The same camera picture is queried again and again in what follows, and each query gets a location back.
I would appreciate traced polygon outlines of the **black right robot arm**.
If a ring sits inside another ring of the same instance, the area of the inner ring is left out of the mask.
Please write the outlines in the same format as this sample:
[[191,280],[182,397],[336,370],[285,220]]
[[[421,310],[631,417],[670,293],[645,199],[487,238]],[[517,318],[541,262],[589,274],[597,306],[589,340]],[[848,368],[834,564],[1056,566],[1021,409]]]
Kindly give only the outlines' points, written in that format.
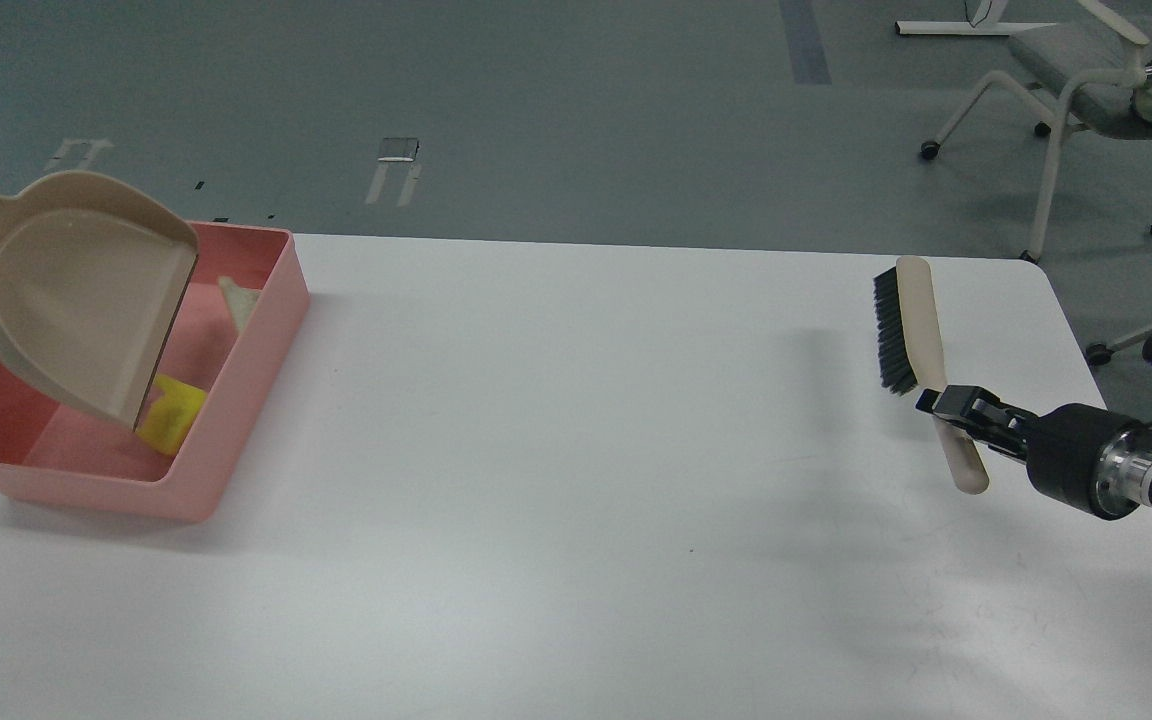
[[[1140,355],[1152,365],[1152,336]],[[1152,509],[1152,425],[1144,420],[1083,404],[1030,414],[979,386],[925,389],[916,409],[1018,461],[1043,497],[1106,521]]]

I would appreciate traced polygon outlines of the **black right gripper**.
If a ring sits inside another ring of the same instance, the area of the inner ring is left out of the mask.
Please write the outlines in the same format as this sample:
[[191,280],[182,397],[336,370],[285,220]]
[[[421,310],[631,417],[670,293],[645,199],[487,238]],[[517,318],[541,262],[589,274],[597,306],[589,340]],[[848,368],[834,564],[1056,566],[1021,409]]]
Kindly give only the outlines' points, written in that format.
[[1082,404],[1037,418],[979,386],[923,389],[915,407],[1026,465],[1039,493],[1096,518],[1126,518],[1149,505],[1143,487],[1152,471],[1152,429],[1142,420]]

